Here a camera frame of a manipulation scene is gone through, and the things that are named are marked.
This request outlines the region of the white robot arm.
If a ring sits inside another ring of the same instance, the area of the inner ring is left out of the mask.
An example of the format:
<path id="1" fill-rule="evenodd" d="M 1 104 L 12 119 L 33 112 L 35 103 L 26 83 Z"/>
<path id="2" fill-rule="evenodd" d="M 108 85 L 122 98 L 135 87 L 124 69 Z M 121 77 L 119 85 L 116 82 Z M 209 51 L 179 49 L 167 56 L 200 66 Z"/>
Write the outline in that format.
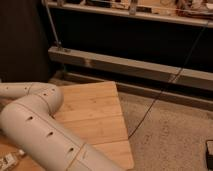
<path id="1" fill-rule="evenodd" d="M 63 104 L 57 86 L 0 83 L 0 97 L 11 100 L 0 113 L 0 129 L 47 171 L 124 171 L 53 119 Z"/>

